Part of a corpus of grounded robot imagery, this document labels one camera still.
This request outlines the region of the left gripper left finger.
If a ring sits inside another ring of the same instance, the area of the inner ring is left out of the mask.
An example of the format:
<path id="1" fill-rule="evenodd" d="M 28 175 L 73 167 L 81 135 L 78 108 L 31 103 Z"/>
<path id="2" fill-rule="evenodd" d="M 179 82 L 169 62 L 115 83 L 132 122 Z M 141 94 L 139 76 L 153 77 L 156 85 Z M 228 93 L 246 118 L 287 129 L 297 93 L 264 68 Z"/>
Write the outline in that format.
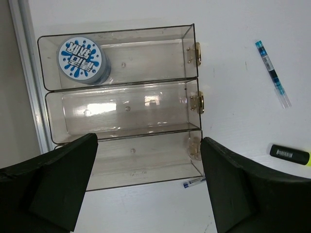
<path id="1" fill-rule="evenodd" d="M 0 231 L 73 232 L 97 148 L 96 134 L 88 133 L 58 149 L 2 168 Z"/>

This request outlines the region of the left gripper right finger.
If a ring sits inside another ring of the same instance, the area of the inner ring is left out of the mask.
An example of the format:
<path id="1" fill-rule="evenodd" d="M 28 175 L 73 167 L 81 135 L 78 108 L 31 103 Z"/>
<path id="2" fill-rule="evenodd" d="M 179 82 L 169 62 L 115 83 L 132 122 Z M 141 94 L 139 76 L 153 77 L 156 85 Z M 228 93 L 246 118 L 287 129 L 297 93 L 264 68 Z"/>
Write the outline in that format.
<path id="1" fill-rule="evenodd" d="M 218 232 L 310 232 L 310 179 L 264 166 L 209 137 L 200 150 Z"/>

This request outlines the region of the yellow highlighter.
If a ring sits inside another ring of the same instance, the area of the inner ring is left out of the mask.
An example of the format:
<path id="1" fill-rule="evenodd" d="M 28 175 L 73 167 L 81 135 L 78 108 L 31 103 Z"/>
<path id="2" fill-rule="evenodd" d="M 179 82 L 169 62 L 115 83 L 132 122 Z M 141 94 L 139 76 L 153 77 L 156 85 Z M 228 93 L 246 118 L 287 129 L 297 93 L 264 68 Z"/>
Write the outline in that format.
<path id="1" fill-rule="evenodd" d="M 269 152 L 270 156 L 296 164 L 311 166 L 311 153 L 273 144 Z"/>

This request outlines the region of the blue slime jar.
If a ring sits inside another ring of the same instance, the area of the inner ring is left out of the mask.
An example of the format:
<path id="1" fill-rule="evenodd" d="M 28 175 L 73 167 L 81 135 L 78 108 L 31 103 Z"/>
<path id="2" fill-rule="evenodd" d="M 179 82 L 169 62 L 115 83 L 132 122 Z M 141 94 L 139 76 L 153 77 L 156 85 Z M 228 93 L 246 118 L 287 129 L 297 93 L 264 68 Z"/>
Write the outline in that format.
<path id="1" fill-rule="evenodd" d="M 111 63 L 104 50 L 85 36 L 63 41 L 57 51 L 57 63 L 68 79 L 87 85 L 100 85 L 111 73 Z"/>

